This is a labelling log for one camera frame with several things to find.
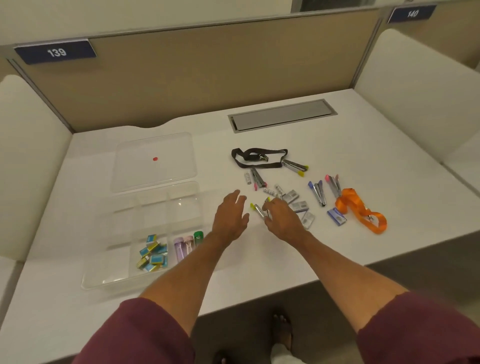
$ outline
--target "gray floor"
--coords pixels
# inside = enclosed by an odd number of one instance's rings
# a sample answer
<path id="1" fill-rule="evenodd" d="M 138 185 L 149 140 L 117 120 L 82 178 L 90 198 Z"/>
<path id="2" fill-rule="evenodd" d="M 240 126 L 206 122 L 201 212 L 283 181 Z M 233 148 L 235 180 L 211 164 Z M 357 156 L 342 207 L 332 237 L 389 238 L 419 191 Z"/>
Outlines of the gray floor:
<path id="1" fill-rule="evenodd" d="M 453 304 L 480 324 L 480 233 L 371 268 Z M 218 349 L 226 349 L 237 364 L 269 363 L 269 315 L 277 306 L 293 322 L 293 352 L 304 362 L 362 363 L 352 329 L 322 285 L 315 282 L 200 317 L 192 336 L 197 364 L 211 363 Z"/>

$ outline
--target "orange lanyard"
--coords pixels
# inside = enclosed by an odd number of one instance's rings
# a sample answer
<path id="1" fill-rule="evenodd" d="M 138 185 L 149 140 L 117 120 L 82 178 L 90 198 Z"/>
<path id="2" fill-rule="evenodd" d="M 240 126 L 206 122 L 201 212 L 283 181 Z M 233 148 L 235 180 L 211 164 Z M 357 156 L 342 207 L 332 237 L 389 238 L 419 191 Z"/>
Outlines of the orange lanyard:
<path id="1" fill-rule="evenodd" d="M 369 208 L 365 208 L 363 201 L 353 188 L 344 188 L 342 195 L 336 199 L 335 206 L 342 214 L 346 214 L 348 212 L 347 207 L 350 207 L 357 219 L 375 234 L 381 234 L 387 228 L 387 219 L 385 216 L 380 212 L 372 212 Z M 378 226 L 367 219 L 369 215 L 377 217 Z"/>

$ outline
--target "black lanyard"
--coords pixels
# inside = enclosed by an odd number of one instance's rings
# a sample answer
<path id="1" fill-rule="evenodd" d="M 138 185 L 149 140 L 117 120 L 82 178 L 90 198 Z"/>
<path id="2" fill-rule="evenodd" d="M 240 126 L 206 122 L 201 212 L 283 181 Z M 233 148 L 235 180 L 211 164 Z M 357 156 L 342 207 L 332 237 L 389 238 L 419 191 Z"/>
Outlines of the black lanyard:
<path id="1" fill-rule="evenodd" d="M 279 162 L 274 163 L 262 163 L 262 164 L 243 164 L 237 160 L 237 155 L 241 156 L 244 160 L 255 162 L 258 160 L 265 160 L 268 161 L 267 154 L 279 154 L 283 153 L 283 156 L 280 158 Z M 285 158 L 288 154 L 287 149 L 279 149 L 279 150 L 270 150 L 270 149 L 262 149 L 262 148 L 250 148 L 243 152 L 240 148 L 232 149 L 232 158 L 238 164 L 240 168 L 281 168 L 283 158 Z"/>

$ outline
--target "maroon shirt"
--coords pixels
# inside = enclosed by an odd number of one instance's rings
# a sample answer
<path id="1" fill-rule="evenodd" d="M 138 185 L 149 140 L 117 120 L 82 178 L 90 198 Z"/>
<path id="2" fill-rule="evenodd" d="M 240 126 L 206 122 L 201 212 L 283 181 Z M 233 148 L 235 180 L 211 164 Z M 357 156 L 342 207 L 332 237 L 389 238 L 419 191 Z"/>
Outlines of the maroon shirt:
<path id="1" fill-rule="evenodd" d="M 480 328 L 452 308 L 415 293 L 397 296 L 359 331 L 365 364 L 480 363 Z M 145 298 L 120 304 L 73 364 L 193 364 L 188 335 Z"/>

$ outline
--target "white pants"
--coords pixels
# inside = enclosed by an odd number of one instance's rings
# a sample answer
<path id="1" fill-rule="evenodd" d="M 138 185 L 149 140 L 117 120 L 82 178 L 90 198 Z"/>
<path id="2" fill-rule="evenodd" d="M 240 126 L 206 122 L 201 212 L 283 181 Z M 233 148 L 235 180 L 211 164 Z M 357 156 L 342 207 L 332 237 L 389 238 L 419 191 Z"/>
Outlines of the white pants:
<path id="1" fill-rule="evenodd" d="M 305 364 L 299 358 L 294 357 L 290 350 L 283 344 L 275 344 L 272 346 L 270 361 L 272 364 Z"/>

